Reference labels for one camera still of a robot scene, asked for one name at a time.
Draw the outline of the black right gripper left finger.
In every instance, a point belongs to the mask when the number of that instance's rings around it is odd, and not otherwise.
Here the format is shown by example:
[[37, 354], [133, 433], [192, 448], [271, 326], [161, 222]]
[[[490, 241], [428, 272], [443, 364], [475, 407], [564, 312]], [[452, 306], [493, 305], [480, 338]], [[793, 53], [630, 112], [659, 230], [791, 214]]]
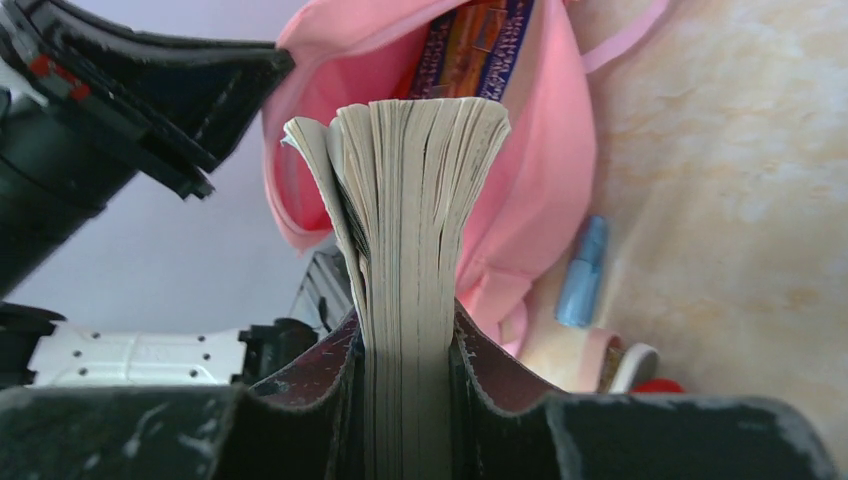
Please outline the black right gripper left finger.
[[343, 323], [253, 387], [1, 395], [5, 479], [360, 479], [361, 342]]

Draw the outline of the pink student backpack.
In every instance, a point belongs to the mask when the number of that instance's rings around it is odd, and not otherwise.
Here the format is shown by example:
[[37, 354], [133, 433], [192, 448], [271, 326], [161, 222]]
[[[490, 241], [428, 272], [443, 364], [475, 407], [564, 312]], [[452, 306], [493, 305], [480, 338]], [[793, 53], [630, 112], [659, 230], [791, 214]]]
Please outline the pink student backpack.
[[[429, 23], [469, 1], [311, 1], [277, 44], [295, 69], [262, 111], [269, 205], [288, 243], [304, 251], [333, 230], [312, 175], [285, 145], [292, 117], [329, 121], [354, 103], [396, 98], [419, 60]], [[651, 2], [588, 52], [578, 48], [566, 5], [534, 8], [501, 102], [512, 131], [465, 226], [457, 296], [477, 326], [517, 355], [528, 327], [527, 295], [571, 245], [590, 203], [596, 136], [587, 77], [635, 46], [667, 9]]]

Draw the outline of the blue treehouse book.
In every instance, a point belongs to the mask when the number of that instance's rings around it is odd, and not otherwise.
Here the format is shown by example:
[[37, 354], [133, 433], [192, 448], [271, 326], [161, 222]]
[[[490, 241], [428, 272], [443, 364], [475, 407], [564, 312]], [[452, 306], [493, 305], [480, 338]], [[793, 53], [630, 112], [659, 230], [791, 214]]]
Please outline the blue treehouse book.
[[419, 60], [393, 96], [501, 100], [533, 8], [532, 1], [469, 1], [432, 20]]

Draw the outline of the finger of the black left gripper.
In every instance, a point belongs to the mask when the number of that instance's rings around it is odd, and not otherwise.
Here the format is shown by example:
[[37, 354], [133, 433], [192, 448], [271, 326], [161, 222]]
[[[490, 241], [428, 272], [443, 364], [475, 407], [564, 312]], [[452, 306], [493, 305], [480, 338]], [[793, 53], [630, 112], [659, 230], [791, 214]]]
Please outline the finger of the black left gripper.
[[66, 1], [13, 5], [13, 85], [181, 197], [236, 149], [295, 66], [271, 42], [152, 34]]

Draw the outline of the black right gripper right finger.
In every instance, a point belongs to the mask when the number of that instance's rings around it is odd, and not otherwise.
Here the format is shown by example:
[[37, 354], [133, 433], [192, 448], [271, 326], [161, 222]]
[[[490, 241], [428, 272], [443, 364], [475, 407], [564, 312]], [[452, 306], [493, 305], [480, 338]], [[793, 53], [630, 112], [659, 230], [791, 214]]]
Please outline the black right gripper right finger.
[[450, 350], [457, 479], [834, 479], [812, 425], [762, 397], [572, 394], [463, 309]]

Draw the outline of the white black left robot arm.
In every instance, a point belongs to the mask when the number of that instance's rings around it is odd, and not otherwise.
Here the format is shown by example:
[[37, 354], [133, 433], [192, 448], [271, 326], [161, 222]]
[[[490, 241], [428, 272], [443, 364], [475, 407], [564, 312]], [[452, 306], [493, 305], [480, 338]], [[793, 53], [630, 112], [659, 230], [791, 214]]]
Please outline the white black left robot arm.
[[122, 189], [15, 292], [101, 334], [217, 333], [291, 308], [310, 257], [282, 238], [264, 191], [262, 128], [216, 170], [213, 194], [182, 201], [149, 179]]

